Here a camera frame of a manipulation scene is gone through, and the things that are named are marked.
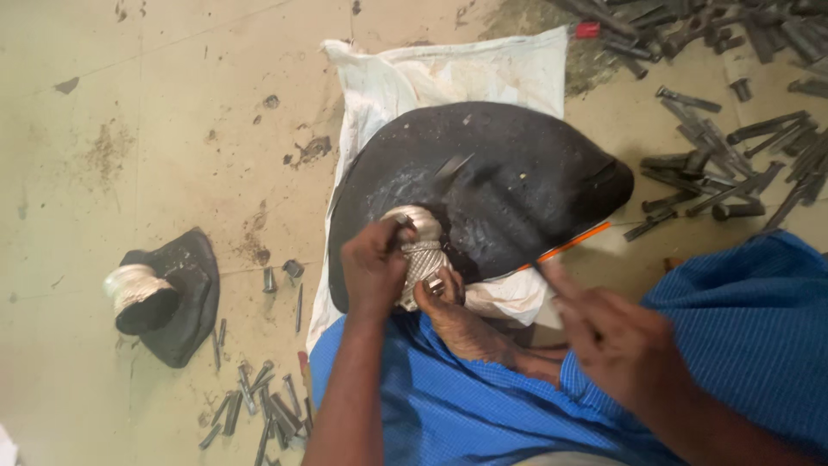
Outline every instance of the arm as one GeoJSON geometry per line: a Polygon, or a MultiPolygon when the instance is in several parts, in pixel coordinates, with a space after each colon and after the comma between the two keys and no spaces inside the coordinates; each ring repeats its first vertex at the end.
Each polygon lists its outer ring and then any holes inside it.
{"type": "Polygon", "coordinates": [[[374,223],[342,247],[349,313],[304,466],[383,464],[380,357],[405,284],[406,261],[392,246],[400,228],[393,219],[374,223]]]}
{"type": "Polygon", "coordinates": [[[662,315],[544,265],[581,369],[694,466],[816,464],[718,402],[692,379],[662,315]]]}

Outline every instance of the floor stain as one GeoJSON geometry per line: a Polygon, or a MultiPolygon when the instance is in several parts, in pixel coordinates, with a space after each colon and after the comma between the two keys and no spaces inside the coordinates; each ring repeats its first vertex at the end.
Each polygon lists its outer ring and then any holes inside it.
{"type": "Polygon", "coordinates": [[[278,108],[280,103],[281,102],[279,102],[279,98],[275,95],[269,95],[265,98],[265,100],[262,101],[262,105],[264,105],[264,108],[271,110],[275,110],[276,108],[278,108]]]}
{"type": "Polygon", "coordinates": [[[267,201],[259,203],[259,211],[250,220],[244,221],[242,244],[233,249],[238,257],[244,257],[254,264],[264,266],[270,260],[270,250],[262,244],[259,233],[267,224],[267,201]]]}
{"type": "Polygon", "coordinates": [[[92,142],[92,148],[77,156],[78,162],[82,165],[81,181],[90,191],[95,187],[100,187],[103,192],[112,189],[123,170],[123,160],[127,152],[135,144],[135,138],[129,135],[126,128],[121,128],[113,134],[110,128],[112,124],[101,124],[98,138],[92,142]]]}
{"type": "Polygon", "coordinates": [[[420,46],[433,46],[434,42],[432,41],[414,41],[414,42],[406,42],[402,44],[404,47],[420,47],[420,46]]]}
{"type": "Polygon", "coordinates": [[[476,2],[477,0],[471,0],[471,2],[468,5],[457,8],[457,16],[455,17],[455,31],[458,27],[467,26],[469,24],[468,22],[463,21],[463,17],[466,15],[466,13],[469,12],[469,8],[473,7],[476,2]]]}
{"type": "Polygon", "coordinates": [[[298,170],[299,166],[303,163],[312,163],[317,158],[322,158],[328,155],[332,149],[330,145],[330,136],[319,136],[317,138],[313,138],[305,147],[301,147],[297,143],[293,143],[293,145],[299,149],[299,160],[291,165],[291,168],[294,170],[298,170]]]}
{"type": "MultiPolygon", "coordinates": [[[[533,36],[541,32],[577,23],[578,17],[550,2],[537,0],[504,0],[484,21],[488,28],[480,40],[508,36],[533,36]]],[[[567,97],[594,89],[618,71],[620,62],[604,52],[600,41],[573,39],[566,53],[567,97]]]]}
{"type": "Polygon", "coordinates": [[[74,77],[74,78],[72,78],[68,81],[64,81],[60,84],[56,84],[55,85],[55,90],[58,91],[58,92],[62,92],[65,95],[67,95],[67,94],[69,94],[69,92],[72,92],[73,90],[75,90],[76,87],[78,87],[78,82],[79,81],[80,81],[80,78],[78,76],[76,76],[76,77],[74,77]]]}
{"type": "Polygon", "coordinates": [[[25,220],[29,212],[29,196],[26,194],[26,185],[23,185],[23,194],[20,204],[17,205],[17,218],[25,220]]]}
{"type": "Polygon", "coordinates": [[[127,10],[123,7],[123,0],[118,0],[115,3],[115,16],[118,17],[118,22],[127,19],[127,10]]]}

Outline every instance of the black mound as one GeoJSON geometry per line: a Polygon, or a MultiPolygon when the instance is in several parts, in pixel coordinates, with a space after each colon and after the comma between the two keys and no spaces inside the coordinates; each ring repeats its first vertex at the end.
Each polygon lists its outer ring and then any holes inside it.
{"type": "Polygon", "coordinates": [[[443,225],[451,263],[467,283],[506,274],[526,264],[481,216],[462,186],[475,173],[496,167],[475,203],[512,231],[535,256],[596,226],[633,193],[633,173],[570,125],[523,107],[463,102],[416,109],[386,124],[357,156],[337,187],[330,223],[329,286],[334,305],[348,312],[339,249],[389,209],[416,204],[443,225]],[[431,180],[455,155],[474,157],[443,197],[431,180]],[[503,194],[541,219],[545,235],[528,237],[503,194]]]}

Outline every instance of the hand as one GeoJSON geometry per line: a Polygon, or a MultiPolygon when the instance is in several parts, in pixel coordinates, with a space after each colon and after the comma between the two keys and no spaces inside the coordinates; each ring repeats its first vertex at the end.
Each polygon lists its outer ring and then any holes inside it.
{"type": "Polygon", "coordinates": [[[640,416],[700,392],[667,318],[608,289],[582,289],[556,262],[543,269],[580,368],[604,393],[640,416]]]}
{"type": "Polygon", "coordinates": [[[348,290],[349,313],[384,321],[391,314],[406,282],[408,263],[402,256],[397,233],[415,232],[388,218],[366,226],[342,246],[340,255],[348,290]]]}

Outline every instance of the person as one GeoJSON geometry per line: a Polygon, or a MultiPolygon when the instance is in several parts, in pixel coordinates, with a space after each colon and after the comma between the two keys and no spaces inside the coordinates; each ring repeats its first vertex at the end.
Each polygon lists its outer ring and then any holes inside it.
{"type": "Polygon", "coordinates": [[[526,349],[418,283],[394,220],[341,251],[349,313],[310,355],[305,466],[819,464],[828,461],[828,265],[784,231],[691,258],[641,305],[543,274],[568,347],[526,349]]]}

